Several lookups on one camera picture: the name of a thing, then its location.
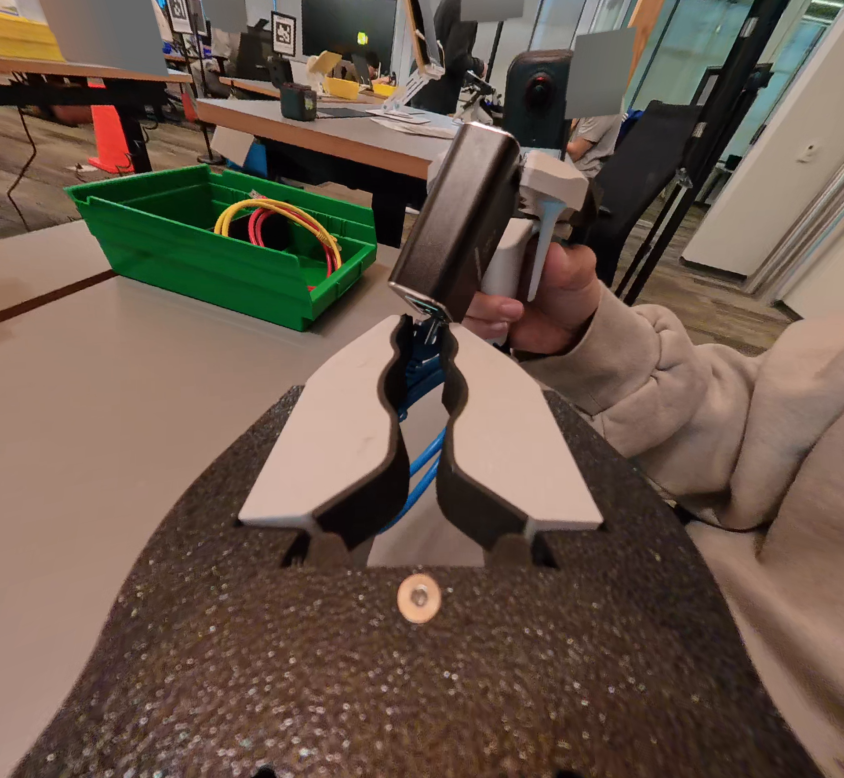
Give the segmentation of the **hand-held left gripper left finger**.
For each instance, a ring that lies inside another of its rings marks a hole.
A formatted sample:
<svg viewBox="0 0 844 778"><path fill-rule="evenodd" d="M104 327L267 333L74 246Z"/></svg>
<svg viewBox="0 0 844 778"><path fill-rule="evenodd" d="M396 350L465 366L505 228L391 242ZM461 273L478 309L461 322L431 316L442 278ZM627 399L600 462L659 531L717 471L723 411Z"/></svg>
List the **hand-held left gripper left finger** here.
<svg viewBox="0 0 844 778"><path fill-rule="evenodd" d="M409 316L391 315L311 374L238 519L339 536L348 550L404 505L409 458L398 422L407 394Z"/></svg>

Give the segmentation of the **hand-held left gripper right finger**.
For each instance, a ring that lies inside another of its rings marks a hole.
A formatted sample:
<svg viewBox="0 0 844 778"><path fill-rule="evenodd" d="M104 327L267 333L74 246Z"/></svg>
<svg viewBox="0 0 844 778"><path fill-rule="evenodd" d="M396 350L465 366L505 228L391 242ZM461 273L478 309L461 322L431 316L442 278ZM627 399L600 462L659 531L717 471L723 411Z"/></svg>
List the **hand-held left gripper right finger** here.
<svg viewBox="0 0 844 778"><path fill-rule="evenodd" d="M437 473L445 518L486 551L506 536L597 530L604 518L540 386L459 324L442 330L449 418Z"/></svg>

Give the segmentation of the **black ethernet splitter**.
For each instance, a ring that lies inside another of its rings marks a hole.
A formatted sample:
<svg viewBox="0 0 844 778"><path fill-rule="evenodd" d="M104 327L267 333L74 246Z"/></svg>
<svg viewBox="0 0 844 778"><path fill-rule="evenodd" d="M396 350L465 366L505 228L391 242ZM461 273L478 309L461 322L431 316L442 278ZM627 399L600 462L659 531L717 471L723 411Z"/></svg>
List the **black ethernet splitter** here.
<svg viewBox="0 0 844 778"><path fill-rule="evenodd" d="M447 151L437 184L398 256L389 286L421 314L461 323L516 212L520 145L502 129L470 123Z"/></svg>

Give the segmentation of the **green plastic bin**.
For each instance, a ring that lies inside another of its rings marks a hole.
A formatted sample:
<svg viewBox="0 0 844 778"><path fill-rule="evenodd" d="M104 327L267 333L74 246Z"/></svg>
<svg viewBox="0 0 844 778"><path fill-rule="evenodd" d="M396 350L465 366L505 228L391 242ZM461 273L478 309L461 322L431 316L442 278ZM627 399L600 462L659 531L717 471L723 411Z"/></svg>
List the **green plastic bin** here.
<svg viewBox="0 0 844 778"><path fill-rule="evenodd" d="M197 165L70 186L111 269L307 330L375 262L371 209Z"/></svg>

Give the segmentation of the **person's right hand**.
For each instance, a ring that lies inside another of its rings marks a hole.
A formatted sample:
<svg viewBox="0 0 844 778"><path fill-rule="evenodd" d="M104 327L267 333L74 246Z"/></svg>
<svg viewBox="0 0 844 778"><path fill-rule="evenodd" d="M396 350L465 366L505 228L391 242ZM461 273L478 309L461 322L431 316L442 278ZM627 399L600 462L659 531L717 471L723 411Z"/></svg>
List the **person's right hand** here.
<svg viewBox="0 0 844 778"><path fill-rule="evenodd" d="M590 248L554 243L532 301L477 292L462 324L484 340L505 337L516 353L560 355L584 335L603 289Z"/></svg>

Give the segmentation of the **black office chair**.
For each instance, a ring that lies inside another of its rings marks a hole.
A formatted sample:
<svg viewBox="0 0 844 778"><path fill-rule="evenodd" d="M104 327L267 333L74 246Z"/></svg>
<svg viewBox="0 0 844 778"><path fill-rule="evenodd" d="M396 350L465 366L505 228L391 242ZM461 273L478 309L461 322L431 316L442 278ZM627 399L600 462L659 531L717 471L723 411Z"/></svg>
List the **black office chair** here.
<svg viewBox="0 0 844 778"><path fill-rule="evenodd" d="M621 252L635 224L674 176L702 108L652 101L597 174L599 214L585 245L597 278L613 285Z"/></svg>

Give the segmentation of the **grey table with wooden edge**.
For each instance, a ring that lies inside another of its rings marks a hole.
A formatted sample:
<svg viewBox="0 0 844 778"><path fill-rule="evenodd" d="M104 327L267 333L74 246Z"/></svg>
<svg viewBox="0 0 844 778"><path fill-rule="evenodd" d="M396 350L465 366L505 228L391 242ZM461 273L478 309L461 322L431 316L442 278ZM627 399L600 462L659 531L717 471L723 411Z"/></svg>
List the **grey table with wooden edge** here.
<svg viewBox="0 0 844 778"><path fill-rule="evenodd" d="M199 99L196 112L205 123L413 179L426 180L429 164L451 145L450 139L395 130L370 117L288 119L278 103L268 101Z"/></svg>
<svg viewBox="0 0 844 778"><path fill-rule="evenodd" d="M12 82L1 86L3 107L26 106L115 106L159 107L167 101L167 84L192 85L190 74L166 69L161 74L142 74L110 66L50 61L44 59L1 58L3 75L62 76L97 79L103 87L87 85L58 87L39 80Z"/></svg>

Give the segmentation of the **wooden stand board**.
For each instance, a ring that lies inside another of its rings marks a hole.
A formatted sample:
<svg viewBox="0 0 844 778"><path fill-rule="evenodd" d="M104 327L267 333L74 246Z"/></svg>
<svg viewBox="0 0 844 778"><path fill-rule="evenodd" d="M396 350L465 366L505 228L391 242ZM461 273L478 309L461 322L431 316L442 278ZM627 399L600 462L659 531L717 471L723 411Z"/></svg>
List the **wooden stand board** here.
<svg viewBox="0 0 844 778"><path fill-rule="evenodd" d="M434 14L430 0L402 0L410 39L415 55L416 69L407 81L397 87L387 101L390 111L401 112L410 101L433 80L445 74L440 46L437 41Z"/></svg>

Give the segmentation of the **black cup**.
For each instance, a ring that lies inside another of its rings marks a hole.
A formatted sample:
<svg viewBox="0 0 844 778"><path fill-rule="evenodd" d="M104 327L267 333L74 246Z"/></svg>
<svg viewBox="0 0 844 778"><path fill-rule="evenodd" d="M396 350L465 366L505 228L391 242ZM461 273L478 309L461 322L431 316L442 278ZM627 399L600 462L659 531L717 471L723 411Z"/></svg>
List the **black cup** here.
<svg viewBox="0 0 844 778"><path fill-rule="evenodd" d="M280 110L284 118L311 122L318 116L317 93L309 86L283 83L280 86Z"/></svg>

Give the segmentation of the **black monitor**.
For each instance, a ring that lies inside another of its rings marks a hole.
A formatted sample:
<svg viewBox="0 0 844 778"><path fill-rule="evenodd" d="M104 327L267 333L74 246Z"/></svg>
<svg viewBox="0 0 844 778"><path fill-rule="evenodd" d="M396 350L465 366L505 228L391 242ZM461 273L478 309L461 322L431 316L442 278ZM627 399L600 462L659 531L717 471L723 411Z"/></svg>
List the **black monitor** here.
<svg viewBox="0 0 844 778"><path fill-rule="evenodd" d="M392 69L396 14L396 0L301 0L302 54L374 52Z"/></svg>

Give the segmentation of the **black pole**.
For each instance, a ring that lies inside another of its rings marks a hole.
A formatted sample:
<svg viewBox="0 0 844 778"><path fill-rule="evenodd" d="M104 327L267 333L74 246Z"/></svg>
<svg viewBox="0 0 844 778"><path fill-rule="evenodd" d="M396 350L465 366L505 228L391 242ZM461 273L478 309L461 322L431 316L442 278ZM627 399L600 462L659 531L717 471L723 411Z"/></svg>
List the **black pole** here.
<svg viewBox="0 0 844 778"><path fill-rule="evenodd" d="M760 57L790 0L754 0L684 149L676 185L615 290L631 306L733 138L771 78Z"/></svg>

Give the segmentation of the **orange traffic cone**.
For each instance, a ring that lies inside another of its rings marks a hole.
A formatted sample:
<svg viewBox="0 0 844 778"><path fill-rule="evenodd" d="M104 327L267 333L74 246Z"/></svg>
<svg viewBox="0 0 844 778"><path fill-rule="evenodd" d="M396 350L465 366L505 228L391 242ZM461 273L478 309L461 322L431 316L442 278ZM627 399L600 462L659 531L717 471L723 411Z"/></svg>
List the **orange traffic cone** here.
<svg viewBox="0 0 844 778"><path fill-rule="evenodd" d="M108 174L134 173L132 156L122 129L121 118L112 106L90 107L97 154L89 158L93 168Z"/></svg>

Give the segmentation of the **stack of yellow bins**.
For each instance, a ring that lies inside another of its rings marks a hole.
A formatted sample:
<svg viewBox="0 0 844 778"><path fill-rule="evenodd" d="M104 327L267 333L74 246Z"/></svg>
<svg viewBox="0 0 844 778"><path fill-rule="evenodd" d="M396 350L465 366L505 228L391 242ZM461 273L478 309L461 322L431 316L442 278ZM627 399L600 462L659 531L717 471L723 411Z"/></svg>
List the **stack of yellow bins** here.
<svg viewBox="0 0 844 778"><path fill-rule="evenodd" d="M58 41L47 24L3 12L0 21L2 58L65 61Z"/></svg>

